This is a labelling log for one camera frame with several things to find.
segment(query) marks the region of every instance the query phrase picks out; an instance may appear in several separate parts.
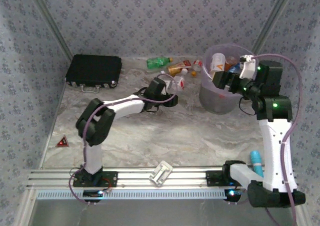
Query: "translucent plastic bowl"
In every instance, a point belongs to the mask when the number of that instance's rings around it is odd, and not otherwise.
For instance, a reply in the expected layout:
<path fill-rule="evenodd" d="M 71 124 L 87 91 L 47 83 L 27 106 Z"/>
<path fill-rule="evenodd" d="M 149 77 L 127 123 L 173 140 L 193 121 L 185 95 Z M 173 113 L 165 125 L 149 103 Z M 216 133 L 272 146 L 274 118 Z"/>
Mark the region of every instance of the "translucent plastic bowl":
<path fill-rule="evenodd" d="M 235 43 L 215 45 L 207 49 L 203 58 L 202 70 L 210 70 L 212 56 L 215 53 L 222 53 L 225 57 L 233 56 L 238 61 L 240 56 L 253 55 L 253 53 Z M 207 74 L 201 72 L 201 87 L 199 100 L 201 105 L 209 112 L 215 114 L 227 114 L 232 111 L 241 98 L 240 94 L 233 94 L 227 90 L 221 90 L 215 87 Z"/>

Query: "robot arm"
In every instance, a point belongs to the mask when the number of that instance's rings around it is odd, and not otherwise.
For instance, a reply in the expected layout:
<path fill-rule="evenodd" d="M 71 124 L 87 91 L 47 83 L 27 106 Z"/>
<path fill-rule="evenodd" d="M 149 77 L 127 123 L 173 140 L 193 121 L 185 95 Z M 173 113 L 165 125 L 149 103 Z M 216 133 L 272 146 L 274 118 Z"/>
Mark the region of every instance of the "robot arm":
<path fill-rule="evenodd" d="M 160 105 L 172 107 L 178 103 L 177 96 L 166 103 L 155 102 L 164 101 L 173 96 L 172 94 L 165 92 L 165 86 L 166 83 L 163 80 L 154 78 L 147 88 L 142 88 L 127 98 L 114 101 L 101 101 L 96 98 L 89 103 L 75 125 L 79 131 L 80 137 L 83 137 L 85 125 L 93 112 L 103 104 L 109 105 L 101 108 L 96 113 L 96 116 L 99 117 L 99 120 L 96 121 L 95 119 L 92 119 L 89 123 L 86 133 L 87 146 L 85 149 L 86 163 L 84 165 L 84 170 L 89 175 L 92 175 L 91 178 L 94 178 L 95 174 L 102 169 L 102 142 L 107 138 L 114 120 L 130 114 L 148 111 L 152 107 L 159 108 Z M 150 99 L 154 102 L 137 100 L 139 98 Z"/>
<path fill-rule="evenodd" d="M 243 62 L 240 74 L 216 72 L 212 81 L 216 87 L 224 89 L 228 86 L 229 91 L 252 101 L 263 137 L 264 178 L 239 161 L 226 162 L 224 177 L 237 181 L 248 191 L 253 207 L 287 207 L 290 202 L 280 155 L 283 137 L 292 124 L 292 107 L 289 98 L 279 95 L 282 66 L 277 62 L 261 61 L 253 80 L 255 60 L 252 56 L 243 56 L 240 61 Z M 305 194 L 297 191 L 293 175 L 289 138 L 284 150 L 284 164 L 295 204 L 305 203 Z"/>

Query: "green plastic bottle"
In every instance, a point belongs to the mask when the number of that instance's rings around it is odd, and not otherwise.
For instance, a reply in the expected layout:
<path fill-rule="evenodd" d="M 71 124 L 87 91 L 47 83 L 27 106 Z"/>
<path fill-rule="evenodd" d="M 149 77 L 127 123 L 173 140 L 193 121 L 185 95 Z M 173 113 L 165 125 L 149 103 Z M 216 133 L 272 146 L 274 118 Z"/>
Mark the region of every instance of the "green plastic bottle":
<path fill-rule="evenodd" d="M 156 57 L 151 58 L 146 61 L 147 67 L 149 69 L 164 67 L 169 62 L 172 62 L 173 59 L 171 57 Z"/>

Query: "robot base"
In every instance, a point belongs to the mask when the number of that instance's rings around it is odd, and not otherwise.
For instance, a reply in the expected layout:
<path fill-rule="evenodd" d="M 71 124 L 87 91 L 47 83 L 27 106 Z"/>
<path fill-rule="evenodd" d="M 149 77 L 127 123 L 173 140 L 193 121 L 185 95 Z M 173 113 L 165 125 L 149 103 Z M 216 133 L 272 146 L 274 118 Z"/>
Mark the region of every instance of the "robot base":
<path fill-rule="evenodd" d="M 276 189 L 271 192 L 262 185 L 262 182 L 253 180 L 248 186 L 248 198 L 252 207 L 290 207 L 287 192 L 278 192 Z M 294 190 L 292 196 L 296 206 L 306 202 L 303 192 Z"/>
<path fill-rule="evenodd" d="M 95 174 L 88 173 L 85 169 L 74 176 L 74 187 L 116 187 L 118 172 L 103 171 L 101 168 Z"/>

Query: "marble surface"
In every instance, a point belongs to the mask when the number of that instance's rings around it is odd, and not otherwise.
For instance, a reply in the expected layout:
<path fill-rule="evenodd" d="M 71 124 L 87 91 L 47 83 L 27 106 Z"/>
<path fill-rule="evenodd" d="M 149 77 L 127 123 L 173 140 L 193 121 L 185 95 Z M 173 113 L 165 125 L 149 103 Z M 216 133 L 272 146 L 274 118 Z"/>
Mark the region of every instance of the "marble surface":
<path fill-rule="evenodd" d="M 82 139 L 75 127 L 93 98 L 121 99 L 147 86 L 158 72 L 146 70 L 144 58 L 123 58 L 119 84 L 115 89 L 101 89 L 98 94 L 83 93 L 67 86 L 47 153 L 44 168 L 73 167 L 83 162 Z M 187 86 L 175 107 L 160 107 L 152 114 L 143 112 L 114 121 L 103 142 L 105 167 L 156 166 L 162 160 L 173 166 L 222 165 L 238 159 L 250 163 L 250 152 L 259 150 L 263 141 L 255 116 L 235 108 L 226 115 L 207 112 L 199 102 L 200 79 L 187 77 Z M 250 111 L 247 103 L 244 109 Z M 57 148 L 66 135 L 70 147 Z"/>

